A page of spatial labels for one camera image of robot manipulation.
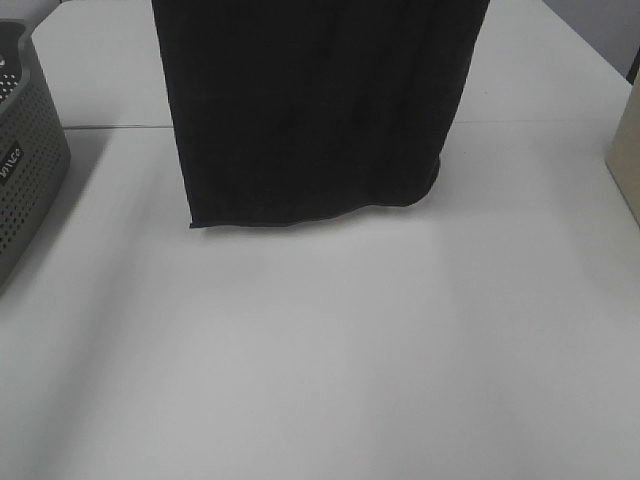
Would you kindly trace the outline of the beige box at right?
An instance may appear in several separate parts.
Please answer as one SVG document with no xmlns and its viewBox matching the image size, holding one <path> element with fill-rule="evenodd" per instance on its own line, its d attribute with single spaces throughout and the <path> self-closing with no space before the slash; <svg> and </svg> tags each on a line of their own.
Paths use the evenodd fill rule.
<svg viewBox="0 0 640 480">
<path fill-rule="evenodd" d="M 606 166 L 636 224 L 639 224 L 639 75 L 606 156 Z"/>
</svg>

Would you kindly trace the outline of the grey perforated plastic basket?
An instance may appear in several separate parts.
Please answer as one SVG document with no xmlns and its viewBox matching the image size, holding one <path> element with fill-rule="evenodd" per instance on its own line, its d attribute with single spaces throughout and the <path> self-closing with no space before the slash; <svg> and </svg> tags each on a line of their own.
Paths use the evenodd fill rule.
<svg viewBox="0 0 640 480">
<path fill-rule="evenodd" d="M 41 227 L 71 153 L 23 22 L 1 21 L 1 284 Z"/>
</svg>

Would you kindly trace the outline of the dark navy towel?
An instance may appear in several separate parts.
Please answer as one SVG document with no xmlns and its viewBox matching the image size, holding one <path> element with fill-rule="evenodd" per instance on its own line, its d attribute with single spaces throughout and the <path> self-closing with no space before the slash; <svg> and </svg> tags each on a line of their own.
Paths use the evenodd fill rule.
<svg viewBox="0 0 640 480">
<path fill-rule="evenodd" d="M 488 7 L 154 2 L 192 226 L 289 226 L 422 200 Z"/>
</svg>

